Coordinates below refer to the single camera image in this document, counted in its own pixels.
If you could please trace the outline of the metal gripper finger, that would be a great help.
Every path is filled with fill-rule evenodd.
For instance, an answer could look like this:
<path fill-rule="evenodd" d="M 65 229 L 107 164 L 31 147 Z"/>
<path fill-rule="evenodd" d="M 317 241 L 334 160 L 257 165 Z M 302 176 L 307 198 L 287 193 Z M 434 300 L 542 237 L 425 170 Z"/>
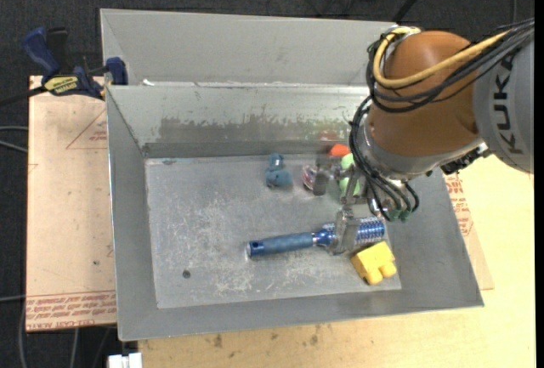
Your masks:
<path fill-rule="evenodd" d="M 337 232 L 353 232 L 358 229 L 358 221 L 351 207 L 341 208 L 337 213 Z"/>
<path fill-rule="evenodd" d="M 357 229 L 346 229 L 343 233 L 338 230 L 333 232 L 333 239 L 331 242 L 332 255 L 353 252 L 359 247 L 360 232 Z"/>

